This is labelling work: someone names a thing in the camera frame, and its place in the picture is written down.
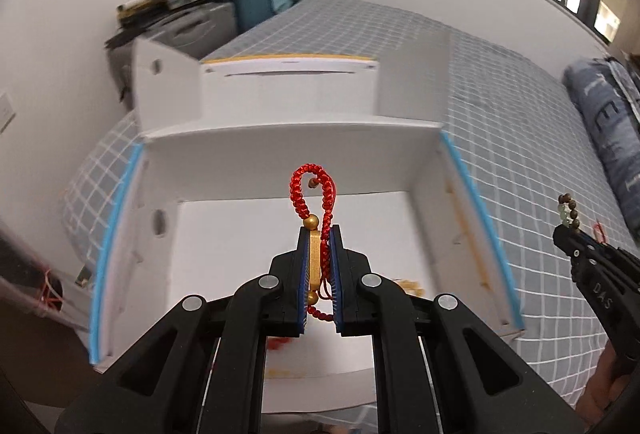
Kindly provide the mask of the right hand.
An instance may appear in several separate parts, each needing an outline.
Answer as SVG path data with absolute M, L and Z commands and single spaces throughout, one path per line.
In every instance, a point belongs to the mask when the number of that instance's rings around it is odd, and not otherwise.
M 621 374 L 617 370 L 616 352 L 611 342 L 606 342 L 596 371 L 575 406 L 576 414 L 586 428 L 591 428 L 603 418 L 606 408 L 620 397 L 629 381 L 629 374 Z

